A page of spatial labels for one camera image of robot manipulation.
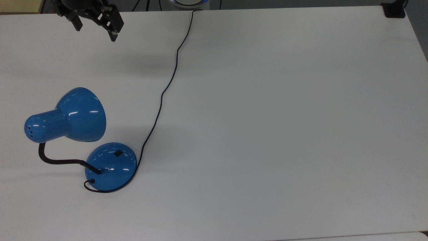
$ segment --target lamp base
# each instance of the lamp base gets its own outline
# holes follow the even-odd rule
[[[87,163],[101,170],[96,174],[85,169],[87,180],[94,179],[91,186],[100,191],[112,191],[121,188],[134,175],[137,158],[126,145],[111,142],[96,148],[88,157]]]

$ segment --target floor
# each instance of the floor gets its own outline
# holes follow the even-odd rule
[[[222,0],[221,9],[267,9],[267,8],[300,8],[327,6],[378,6],[391,0]],[[170,10],[168,0],[109,0],[119,11],[136,12]],[[219,9],[220,0],[211,0],[210,9]],[[45,0],[42,13],[53,13],[51,0]],[[406,7],[407,15],[419,40],[425,58],[428,61],[428,0],[409,0]]]

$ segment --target blue desk lamp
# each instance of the blue desk lamp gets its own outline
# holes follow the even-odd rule
[[[97,96],[85,88],[75,88],[62,97],[52,111],[31,116],[25,122],[27,137],[39,143],[39,156],[49,164],[80,164],[87,182],[101,192],[124,187],[137,167],[134,152],[126,145],[111,142],[96,148],[83,160],[53,160],[45,156],[47,141],[61,136],[80,142],[94,142],[104,135],[106,115]]]

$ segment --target black flexible neck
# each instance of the black flexible neck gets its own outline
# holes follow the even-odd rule
[[[70,160],[53,160],[50,158],[47,158],[45,155],[45,143],[40,143],[39,145],[39,157],[42,161],[48,163],[48,164],[53,164],[53,165],[62,165],[62,164],[80,164],[84,167],[86,167],[87,169],[93,171],[96,174],[101,174],[101,171],[96,169],[94,166],[88,164],[87,162],[83,161],[83,160],[77,160],[77,159],[70,159]]]

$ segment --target black bracket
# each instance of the black bracket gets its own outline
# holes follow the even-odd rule
[[[80,31],[82,28],[79,16],[88,18],[107,30],[113,42],[116,41],[117,33],[120,32],[124,24],[119,10],[113,4],[103,5],[101,2],[95,1],[87,9],[72,10],[67,8],[62,0],[52,0],[52,3],[58,16],[64,16],[73,24],[76,31]]]
[[[406,0],[396,0],[393,3],[382,3],[383,12],[387,18],[404,18],[406,12],[404,11]]]

